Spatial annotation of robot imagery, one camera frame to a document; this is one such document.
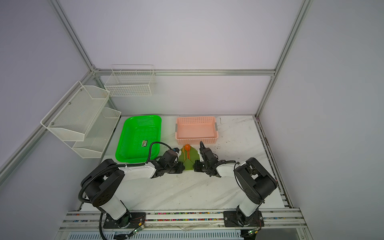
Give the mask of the orange plastic spoon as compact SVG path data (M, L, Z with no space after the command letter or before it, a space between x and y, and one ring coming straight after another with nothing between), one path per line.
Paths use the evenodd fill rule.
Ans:
M190 160L190 151L191 151L191 146L189 144L184 145L184 156L185 160Z

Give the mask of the green paper napkin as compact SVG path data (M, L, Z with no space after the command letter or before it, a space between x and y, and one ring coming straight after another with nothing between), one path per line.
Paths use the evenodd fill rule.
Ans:
M193 171L195 161L200 161L199 151L193 147L190 147L190 151L188 152L183 146L179 153L179 161L183 162L185 171Z

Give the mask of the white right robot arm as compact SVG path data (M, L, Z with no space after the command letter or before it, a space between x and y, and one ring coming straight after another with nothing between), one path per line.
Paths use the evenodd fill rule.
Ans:
M277 180L256 159L249 158L243 164L237 161L219 160L210 148L201 144L200 160L194 163L194 171L210 177L233 177L245 194L244 200L234 211L224 212L226 227L263 227L265 225L260 206L278 187Z

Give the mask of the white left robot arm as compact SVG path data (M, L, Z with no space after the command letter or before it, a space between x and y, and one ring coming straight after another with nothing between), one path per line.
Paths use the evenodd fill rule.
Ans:
M180 155L181 150L175 148L141 164L124 165L111 159L104 160L82 180L78 199L105 214L107 225L113 228L137 228L144 224L145 214L136 218L116 196L116 191L127 181L181 174L185 166L179 161Z

